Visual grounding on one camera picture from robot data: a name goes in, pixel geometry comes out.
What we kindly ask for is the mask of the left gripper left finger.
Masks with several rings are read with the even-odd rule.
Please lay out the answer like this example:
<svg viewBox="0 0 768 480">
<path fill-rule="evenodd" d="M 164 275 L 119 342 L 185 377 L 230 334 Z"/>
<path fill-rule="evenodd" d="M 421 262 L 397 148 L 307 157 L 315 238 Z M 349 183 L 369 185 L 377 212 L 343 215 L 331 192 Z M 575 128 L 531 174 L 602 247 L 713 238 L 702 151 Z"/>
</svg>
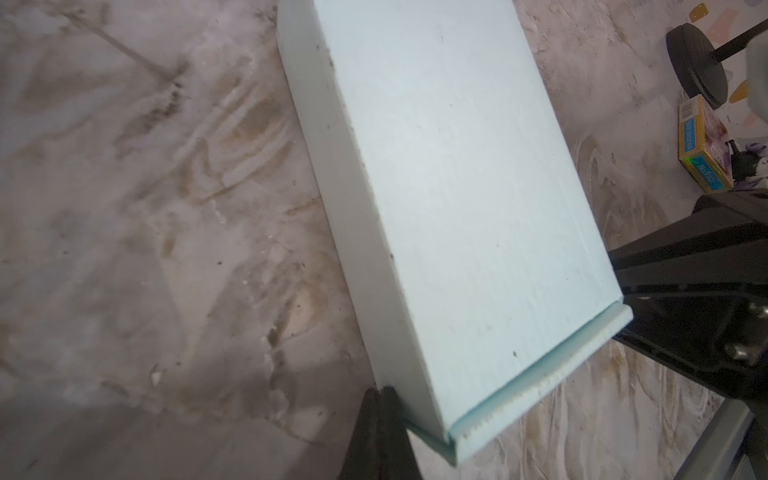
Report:
<svg viewBox="0 0 768 480">
<path fill-rule="evenodd" d="M 371 388 L 365 392 L 344 461 L 337 476 L 338 479 L 379 478 L 379 402 L 380 393 L 378 390 Z"/>
</svg>

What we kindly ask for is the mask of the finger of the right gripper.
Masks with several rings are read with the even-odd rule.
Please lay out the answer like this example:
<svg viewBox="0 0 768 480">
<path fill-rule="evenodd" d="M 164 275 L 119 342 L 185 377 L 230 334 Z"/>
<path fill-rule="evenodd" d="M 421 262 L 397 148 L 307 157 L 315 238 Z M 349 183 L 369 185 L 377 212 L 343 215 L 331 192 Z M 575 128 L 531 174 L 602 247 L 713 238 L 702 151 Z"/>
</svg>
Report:
<svg viewBox="0 0 768 480">
<path fill-rule="evenodd" d="M 767 298 L 767 191 L 705 194 L 692 213 L 608 252 L 625 296 Z"/>
<path fill-rule="evenodd" d="M 767 286 L 635 286 L 634 319 L 615 339 L 728 398 L 767 397 Z"/>
</svg>

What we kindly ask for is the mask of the mint box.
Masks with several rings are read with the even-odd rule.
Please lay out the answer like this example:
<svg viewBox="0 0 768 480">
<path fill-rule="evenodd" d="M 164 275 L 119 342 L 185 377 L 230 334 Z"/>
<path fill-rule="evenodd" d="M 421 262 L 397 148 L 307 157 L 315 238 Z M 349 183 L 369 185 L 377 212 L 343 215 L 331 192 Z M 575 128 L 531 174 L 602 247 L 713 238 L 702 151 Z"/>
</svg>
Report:
<svg viewBox="0 0 768 480">
<path fill-rule="evenodd" d="M 633 317 L 510 1 L 282 1 L 376 383 L 452 465 Z"/>
</svg>

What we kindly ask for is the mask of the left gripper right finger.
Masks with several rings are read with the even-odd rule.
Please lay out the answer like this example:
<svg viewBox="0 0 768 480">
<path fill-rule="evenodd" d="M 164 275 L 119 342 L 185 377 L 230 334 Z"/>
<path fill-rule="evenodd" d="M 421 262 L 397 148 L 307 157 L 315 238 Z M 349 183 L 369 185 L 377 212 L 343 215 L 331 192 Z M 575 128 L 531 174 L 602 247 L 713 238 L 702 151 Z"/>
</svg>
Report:
<svg viewBox="0 0 768 480">
<path fill-rule="evenodd" d="M 400 415 L 399 397 L 391 386 L 380 391 L 379 478 L 422 479 L 408 432 Z"/>
</svg>

